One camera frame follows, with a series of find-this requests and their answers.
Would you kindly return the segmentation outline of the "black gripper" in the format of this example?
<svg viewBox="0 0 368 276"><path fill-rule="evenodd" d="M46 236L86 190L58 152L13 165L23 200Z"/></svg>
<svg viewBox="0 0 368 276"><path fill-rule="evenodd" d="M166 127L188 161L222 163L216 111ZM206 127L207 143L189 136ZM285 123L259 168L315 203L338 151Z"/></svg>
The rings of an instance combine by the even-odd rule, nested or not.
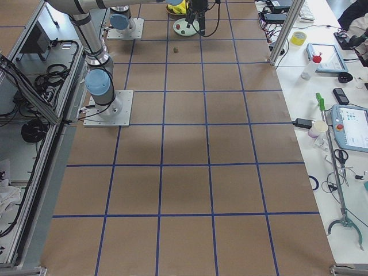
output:
<svg viewBox="0 0 368 276"><path fill-rule="evenodd" d="M208 10L207 0L190 0L190 8L186 11L185 21L187 28L190 28L194 22L194 15L198 16L199 32L205 31L205 12Z"/></svg>

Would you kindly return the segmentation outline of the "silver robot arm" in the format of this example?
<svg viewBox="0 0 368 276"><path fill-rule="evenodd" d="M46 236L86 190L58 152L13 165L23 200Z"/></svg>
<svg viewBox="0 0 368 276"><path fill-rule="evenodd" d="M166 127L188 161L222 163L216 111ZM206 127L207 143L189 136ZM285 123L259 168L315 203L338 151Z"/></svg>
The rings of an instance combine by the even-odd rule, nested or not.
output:
<svg viewBox="0 0 368 276"><path fill-rule="evenodd" d="M120 112L122 104L116 98L113 84L113 61L96 32L90 11L146 3L146 1L48 1L54 9L68 15L82 43L90 69L85 85L90 92L97 114L111 116Z"/></svg>
<svg viewBox="0 0 368 276"><path fill-rule="evenodd" d="M166 3L166 10L170 14L185 16L184 20L174 25L178 33L187 36L195 33L205 35L205 13L209 10L208 1L166 1ZM110 8L110 24L121 33L133 31L136 27L128 5Z"/></svg>

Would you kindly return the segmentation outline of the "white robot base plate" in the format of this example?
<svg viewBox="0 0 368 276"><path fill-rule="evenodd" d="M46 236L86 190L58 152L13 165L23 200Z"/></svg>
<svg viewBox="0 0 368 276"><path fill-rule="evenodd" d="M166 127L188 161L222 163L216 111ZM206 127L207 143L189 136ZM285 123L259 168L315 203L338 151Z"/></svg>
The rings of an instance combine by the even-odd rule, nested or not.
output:
<svg viewBox="0 0 368 276"><path fill-rule="evenodd" d="M111 29L107 34L108 40L134 40L141 39L143 34L144 18L118 18L112 19Z"/></svg>
<svg viewBox="0 0 368 276"><path fill-rule="evenodd" d="M103 106L95 104L92 96L89 105L93 108L87 109L86 119L83 121L85 127L129 127L133 103L133 90L116 90L116 98L105 110Z"/></svg>

